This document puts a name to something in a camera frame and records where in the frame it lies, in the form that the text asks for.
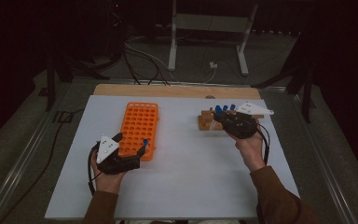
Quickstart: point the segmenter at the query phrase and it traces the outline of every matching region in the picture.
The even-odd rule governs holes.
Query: cable
[[[65,113],[69,113],[68,117],[66,117],[60,124],[59,128],[57,129],[57,132],[54,135],[54,140],[53,140],[53,144],[51,145],[51,149],[50,149],[50,153],[48,156],[48,162],[46,163],[45,167],[42,169],[42,172],[39,174],[39,176],[36,178],[36,180],[33,182],[33,184],[25,191],[25,193],[11,206],[11,208],[7,211],[7,213],[5,213],[4,216],[2,216],[2,218],[0,219],[0,223],[3,223],[5,221],[5,219],[8,217],[8,215],[10,215],[10,213],[17,207],[17,205],[19,205],[19,203],[28,195],[28,193],[31,191],[31,189],[37,184],[37,182],[40,180],[40,178],[42,177],[42,175],[46,172],[46,170],[48,169],[48,166],[50,165],[50,162],[52,160],[53,154],[54,154],[54,149],[55,149],[55,145],[57,142],[57,138],[58,138],[58,134],[60,133],[60,129],[63,126],[63,124],[66,121],[69,121],[73,118],[73,116],[76,113],[82,112],[84,111],[84,109],[80,109],[77,110],[75,112],[67,112],[67,111],[62,111]]]
[[[134,50],[134,49],[128,49],[127,47],[124,47],[124,48],[125,48],[126,50],[132,50],[132,51],[138,53],[138,54],[133,54],[133,53],[127,52],[128,54],[133,55],[133,56],[137,56],[137,57],[140,57],[140,58],[143,58],[143,59],[146,59],[146,60],[148,60],[149,62],[151,62],[153,65],[155,65],[157,72],[156,72],[156,74],[149,80],[149,82],[147,83],[147,85],[150,85],[151,82],[152,82],[155,78],[157,78],[158,75],[160,75],[162,83],[163,83],[164,85],[170,86],[170,84],[168,83],[168,81],[167,81],[167,80],[164,78],[164,76],[162,75],[161,70],[159,69],[159,67],[158,67],[158,65],[156,64],[156,62],[155,62],[149,55],[144,54],[144,53],[142,53],[142,52],[140,52],[140,51],[136,51],[136,50]]]
[[[88,175],[89,175],[89,191],[91,191],[91,195],[94,195],[95,193],[95,188],[92,184],[92,181],[94,179],[96,179],[103,171],[100,171],[100,173],[98,173],[96,176],[94,176],[93,178],[91,177],[91,157],[92,157],[92,153],[98,149],[98,146],[99,146],[99,143],[97,145],[95,145],[91,151],[89,152],[89,159],[87,161],[87,172],[88,172]]]
[[[257,123],[257,125],[262,127],[264,129],[264,131],[266,131],[267,136],[268,136],[268,141],[267,141],[266,136],[259,129],[256,129],[256,131],[261,135],[264,143],[266,144],[265,149],[264,149],[264,163],[267,165],[267,162],[269,161],[269,144],[270,144],[269,132],[263,125],[261,125],[259,123]]]
[[[124,56],[124,62],[125,62],[125,64],[128,66],[128,68],[129,68],[129,70],[130,70],[130,73],[131,73],[131,75],[132,75],[132,78],[133,78],[133,80],[134,80],[134,84],[135,84],[135,82],[136,82],[136,83],[138,83],[138,85],[141,85],[141,83],[139,82],[138,78],[137,78],[136,75],[135,75],[135,74],[137,74],[137,73],[133,70],[132,65],[130,65],[130,63],[129,63],[129,60],[128,60],[128,58],[127,58],[127,54],[126,54],[126,51],[125,51],[125,50],[123,50],[123,56]]]
[[[157,61],[159,61],[162,65],[164,65],[165,68],[167,68],[168,74],[170,74],[171,78],[172,78],[174,81],[176,81],[177,83],[182,84],[180,81],[178,81],[178,80],[173,76],[173,74],[170,72],[170,70],[169,70],[169,68],[168,68],[168,65],[165,64],[162,60],[160,60],[159,58],[157,58],[157,57],[155,57],[155,56],[153,56],[153,55],[151,55],[151,54],[142,52],[142,51],[140,51],[140,50],[138,50],[138,49],[134,49],[134,48],[132,48],[130,45],[128,45],[126,42],[124,42],[124,45],[127,46],[129,49],[132,49],[132,50],[134,50],[134,51],[137,51],[137,52],[139,52],[139,53],[142,53],[142,54],[144,54],[144,55],[147,55],[147,56],[149,56],[149,57],[151,57],[151,58],[154,58],[154,59],[156,59]]]
[[[214,75],[215,75],[215,74],[216,74],[216,68],[213,69],[213,75],[212,75],[212,77],[209,78],[207,81],[202,82],[202,83],[200,83],[200,84],[206,84],[206,83],[210,82],[210,81],[214,78]]]

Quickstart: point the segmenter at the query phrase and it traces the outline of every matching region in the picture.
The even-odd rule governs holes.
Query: blue test tube cap
[[[214,108],[214,111],[216,112],[216,114],[221,114],[221,113],[222,113],[222,107],[220,107],[220,105],[217,105],[217,106]]]

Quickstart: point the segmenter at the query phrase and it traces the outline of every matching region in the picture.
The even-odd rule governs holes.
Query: person's right hand
[[[97,151],[92,152],[91,157],[91,167],[94,175],[97,175],[95,178],[95,185],[98,191],[105,191],[109,193],[118,194],[120,191],[121,181],[123,180],[124,174],[126,172],[117,174],[117,175],[106,175],[102,173],[97,166]]]
[[[243,162],[249,168],[250,172],[266,166],[262,152],[263,138],[259,133],[255,133],[246,139],[239,139],[230,133],[227,134],[235,140],[235,147],[240,151]]]

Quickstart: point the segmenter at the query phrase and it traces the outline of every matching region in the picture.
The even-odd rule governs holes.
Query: floor
[[[168,37],[150,40],[134,36],[126,41],[126,48],[128,62],[133,71],[139,74],[136,77],[142,84],[147,84],[157,70],[150,61],[132,55],[135,51],[131,49],[160,59],[161,62],[156,62],[164,79],[171,85],[249,87],[280,72],[296,39],[290,35],[251,34],[245,49],[250,70],[248,76],[240,73],[234,48],[237,43],[237,36],[212,44],[183,42],[178,47],[176,70],[171,73],[164,65],[169,55]],[[215,71],[209,67],[209,62],[217,63]],[[101,70],[101,73],[111,77],[110,80],[96,80],[77,71],[72,83],[57,81],[57,102],[50,112],[45,111],[47,99],[38,96],[41,88],[46,87],[46,72],[35,77],[36,90],[0,131],[0,195],[6,194],[6,197],[0,198],[0,217],[5,217],[2,223],[80,222],[44,219],[49,199],[81,120],[81,112],[76,113],[70,123],[62,126],[53,120],[57,111],[83,109],[99,83],[134,82],[123,60]],[[151,84],[162,85],[161,77],[159,79],[154,79]],[[260,90],[260,94],[268,108],[276,112],[272,121],[301,198],[315,209],[321,223],[358,223],[358,163],[351,148],[316,86],[312,87],[311,124],[304,122],[298,115],[298,96],[283,91],[289,80],[286,78],[272,87]],[[21,171],[14,178],[13,167],[18,167],[16,161],[25,151],[32,153],[28,154],[29,160],[17,170]],[[50,155],[51,161],[42,174]],[[40,174],[41,178],[28,191]],[[5,185],[6,180],[14,184],[8,187]]]

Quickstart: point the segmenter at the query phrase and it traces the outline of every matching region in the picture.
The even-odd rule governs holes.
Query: wooden block
[[[214,125],[214,128],[210,130],[211,124],[213,121],[213,113],[214,110],[211,108],[209,110],[201,110],[201,115],[198,115],[198,121],[199,121],[199,129],[200,131],[222,131],[223,126],[221,123],[216,122]],[[264,115],[252,115],[253,119],[262,119],[264,118]]]

